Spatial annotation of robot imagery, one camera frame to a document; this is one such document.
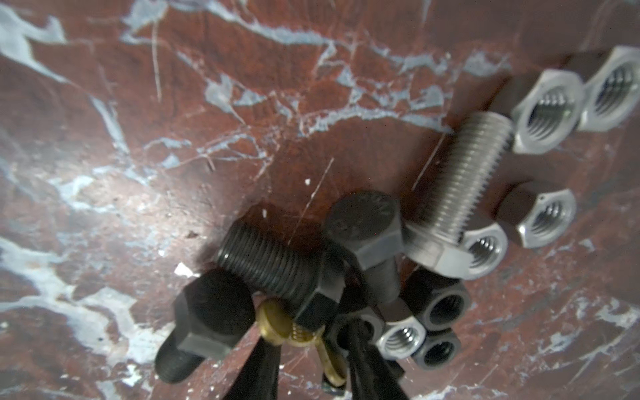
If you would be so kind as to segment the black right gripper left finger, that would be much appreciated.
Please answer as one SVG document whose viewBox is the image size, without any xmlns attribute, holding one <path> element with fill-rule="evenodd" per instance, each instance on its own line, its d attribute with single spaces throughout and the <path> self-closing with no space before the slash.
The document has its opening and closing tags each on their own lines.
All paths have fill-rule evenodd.
<svg viewBox="0 0 640 400">
<path fill-rule="evenodd" d="M 223 399 L 275 400 L 281 347 L 260 338 Z"/>
</svg>

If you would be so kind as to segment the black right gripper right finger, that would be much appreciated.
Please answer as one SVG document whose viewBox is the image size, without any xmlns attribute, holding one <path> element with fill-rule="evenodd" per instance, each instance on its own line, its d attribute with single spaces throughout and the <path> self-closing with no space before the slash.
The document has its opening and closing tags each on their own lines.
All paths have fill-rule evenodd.
<svg viewBox="0 0 640 400">
<path fill-rule="evenodd" d="M 353 320 L 346 330 L 353 399 L 408 400 L 378 348 L 368 342 L 364 322 Z"/>
</svg>

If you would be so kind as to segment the brass wing nut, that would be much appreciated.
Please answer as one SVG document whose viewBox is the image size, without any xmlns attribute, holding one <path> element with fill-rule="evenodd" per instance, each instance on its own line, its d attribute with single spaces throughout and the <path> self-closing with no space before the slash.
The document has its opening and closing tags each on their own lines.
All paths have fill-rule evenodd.
<svg viewBox="0 0 640 400">
<path fill-rule="evenodd" d="M 335 353 L 323 339 L 325 326 L 309 331 L 295 323 L 285 311 L 283 303 L 270 298 L 258 305 L 256 322 L 262 338 L 274 346 L 283 344 L 295 348 L 315 347 L 323 368 L 323 376 L 335 388 L 344 386 L 348 378 L 348 365 L 344 356 Z"/>
</svg>

